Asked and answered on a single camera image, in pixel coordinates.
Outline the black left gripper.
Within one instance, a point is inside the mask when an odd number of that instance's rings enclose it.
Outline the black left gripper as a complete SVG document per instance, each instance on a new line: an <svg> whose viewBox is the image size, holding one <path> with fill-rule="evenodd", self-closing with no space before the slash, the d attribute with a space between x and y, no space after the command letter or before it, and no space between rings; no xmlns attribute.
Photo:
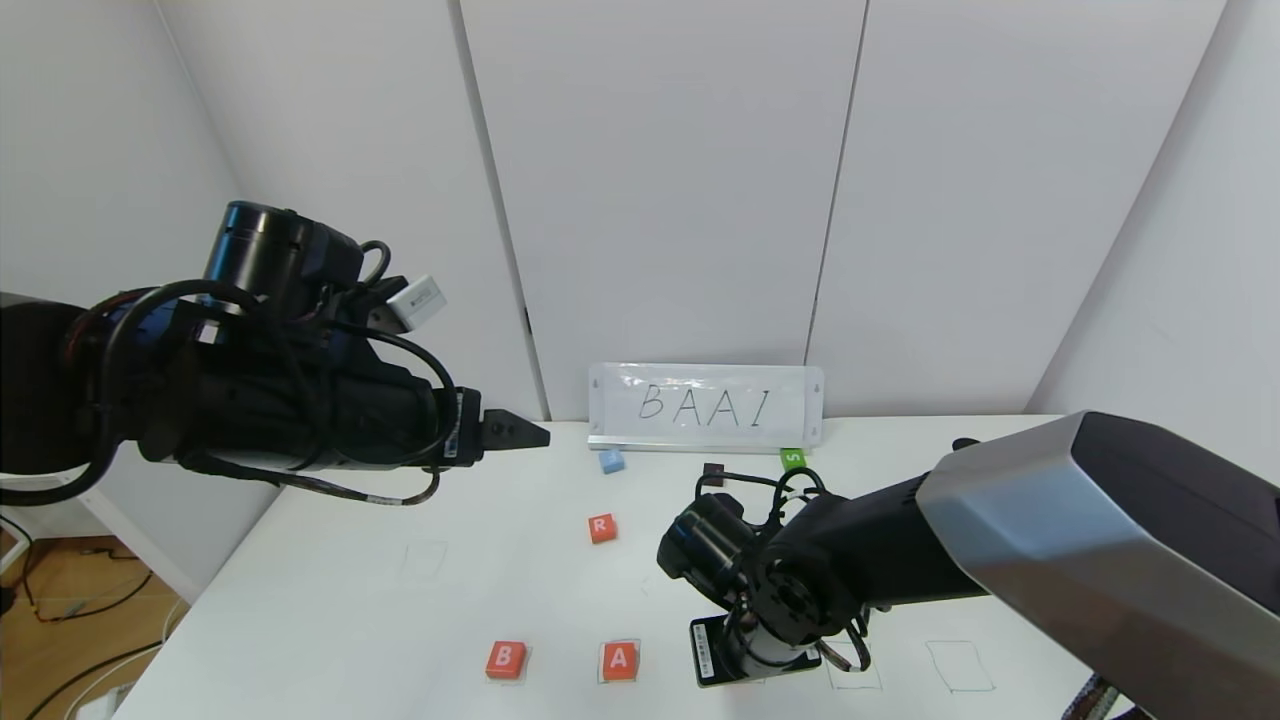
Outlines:
<svg viewBox="0 0 1280 720"><path fill-rule="evenodd" d="M483 451L541 448L550 432L504 409L486 409L465 387L436 388L407 375L355 391L355 461L374 468L468 468Z"/></svg>

